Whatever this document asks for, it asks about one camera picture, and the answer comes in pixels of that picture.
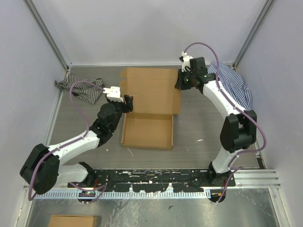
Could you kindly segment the brown cardboard box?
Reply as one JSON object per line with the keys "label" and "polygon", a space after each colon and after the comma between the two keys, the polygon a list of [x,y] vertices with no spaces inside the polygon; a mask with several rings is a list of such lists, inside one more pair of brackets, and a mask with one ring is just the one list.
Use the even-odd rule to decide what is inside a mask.
{"label": "brown cardboard box", "polygon": [[181,91],[175,88],[178,71],[125,68],[120,76],[122,94],[133,97],[133,110],[124,118],[122,146],[171,150],[181,101]]}

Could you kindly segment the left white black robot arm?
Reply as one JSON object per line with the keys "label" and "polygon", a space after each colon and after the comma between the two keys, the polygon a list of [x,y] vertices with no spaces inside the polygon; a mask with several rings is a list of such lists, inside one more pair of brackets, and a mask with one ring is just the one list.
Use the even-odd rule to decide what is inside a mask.
{"label": "left white black robot arm", "polygon": [[82,134],[63,143],[36,145],[20,170],[29,189],[41,195],[56,184],[78,184],[92,187],[95,171],[85,162],[67,166],[74,157],[106,144],[113,136],[122,114],[133,111],[133,97],[124,95],[121,102],[108,100],[103,104],[94,123]]}

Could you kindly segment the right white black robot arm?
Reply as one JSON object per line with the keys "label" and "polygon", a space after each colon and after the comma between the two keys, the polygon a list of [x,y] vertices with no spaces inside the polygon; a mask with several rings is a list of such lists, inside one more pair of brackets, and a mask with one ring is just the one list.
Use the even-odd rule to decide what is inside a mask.
{"label": "right white black robot arm", "polygon": [[209,73],[203,57],[193,58],[182,53],[175,88],[198,89],[217,108],[224,119],[220,133],[221,149],[209,164],[206,179],[212,186],[220,186],[231,173],[231,166],[239,154],[256,141],[256,113],[237,106],[215,73]]}

